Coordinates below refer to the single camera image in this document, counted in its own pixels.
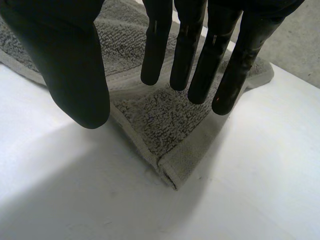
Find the black robotic finger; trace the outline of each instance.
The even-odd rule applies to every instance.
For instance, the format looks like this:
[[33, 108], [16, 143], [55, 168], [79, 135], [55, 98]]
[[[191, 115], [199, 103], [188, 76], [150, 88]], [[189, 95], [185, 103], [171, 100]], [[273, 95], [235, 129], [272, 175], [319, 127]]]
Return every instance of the black robotic finger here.
[[146, 85], [157, 83], [164, 62], [172, 23], [172, 0], [143, 0], [149, 17], [146, 31], [141, 81]]
[[203, 104], [242, 11], [208, 2], [208, 32], [188, 91], [193, 104]]
[[216, 114], [226, 115], [232, 110], [261, 47], [283, 19], [243, 14], [238, 40], [213, 98], [212, 110]]
[[175, 0], [180, 19], [170, 85], [176, 91], [186, 88], [194, 62], [205, 16], [206, 0]]

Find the gray towel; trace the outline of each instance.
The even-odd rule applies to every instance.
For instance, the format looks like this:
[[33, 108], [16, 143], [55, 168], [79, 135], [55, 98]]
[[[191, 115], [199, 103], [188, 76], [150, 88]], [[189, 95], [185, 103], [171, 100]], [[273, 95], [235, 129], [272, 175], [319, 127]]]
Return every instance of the gray towel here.
[[[110, 90], [111, 116], [159, 176], [175, 190], [179, 189], [228, 118], [215, 115], [211, 110], [211, 101], [230, 52], [225, 54], [207, 101], [202, 105], [194, 105], [188, 101], [186, 90], [176, 92], [169, 86], [179, 31], [177, 24], [172, 24], [166, 58], [155, 86], [146, 86], [140, 81], [148, 27], [144, 7], [134, 0], [108, 0], [95, 25]], [[191, 76], [203, 43], [202, 37]], [[45, 85], [28, 54], [1, 19], [0, 61], [26, 78]], [[271, 65], [258, 57], [242, 92], [270, 82], [273, 75]]]

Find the black glove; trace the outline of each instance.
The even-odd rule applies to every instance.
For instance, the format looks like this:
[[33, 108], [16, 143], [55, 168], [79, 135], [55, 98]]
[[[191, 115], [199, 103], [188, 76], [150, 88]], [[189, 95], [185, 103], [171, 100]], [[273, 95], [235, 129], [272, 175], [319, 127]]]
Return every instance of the black glove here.
[[[208, 0], [208, 32], [188, 90], [188, 99], [194, 104], [205, 102], [236, 23], [244, 10], [236, 47], [212, 102], [216, 114], [228, 114], [262, 45], [303, 1]], [[149, 17], [149, 28], [141, 80], [147, 85], [154, 85], [165, 57], [172, 21], [172, 1], [143, 0], [143, 3]], [[176, 91], [187, 87], [206, 3], [207, 0], [174, 1], [181, 22], [170, 76], [170, 85]]]

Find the folded towel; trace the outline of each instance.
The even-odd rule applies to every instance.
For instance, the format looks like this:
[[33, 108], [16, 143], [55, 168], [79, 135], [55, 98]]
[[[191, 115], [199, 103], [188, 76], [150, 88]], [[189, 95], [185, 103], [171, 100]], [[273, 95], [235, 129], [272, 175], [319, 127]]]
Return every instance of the folded towel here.
[[[120, 124], [141, 156], [175, 190], [187, 180], [228, 118], [211, 110], [231, 53], [226, 52], [207, 101], [194, 105], [187, 90], [169, 86], [179, 26], [172, 24], [166, 57], [155, 86], [141, 83], [148, 17], [134, 0], [108, 0], [95, 20], [102, 48], [106, 81], [110, 91], [111, 116]], [[193, 75], [204, 38], [201, 37], [192, 67]], [[45, 85], [39, 71], [17, 38], [0, 19], [0, 61], [24, 77]], [[255, 61], [242, 88], [252, 89], [270, 82], [271, 65]]]

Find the white table surface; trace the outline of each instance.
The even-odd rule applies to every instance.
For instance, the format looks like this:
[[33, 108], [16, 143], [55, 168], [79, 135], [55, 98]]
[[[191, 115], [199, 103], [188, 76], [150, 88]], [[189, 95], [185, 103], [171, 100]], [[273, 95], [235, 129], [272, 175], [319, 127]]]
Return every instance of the white table surface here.
[[320, 89], [273, 67], [175, 192], [0, 65], [0, 240], [319, 240]]

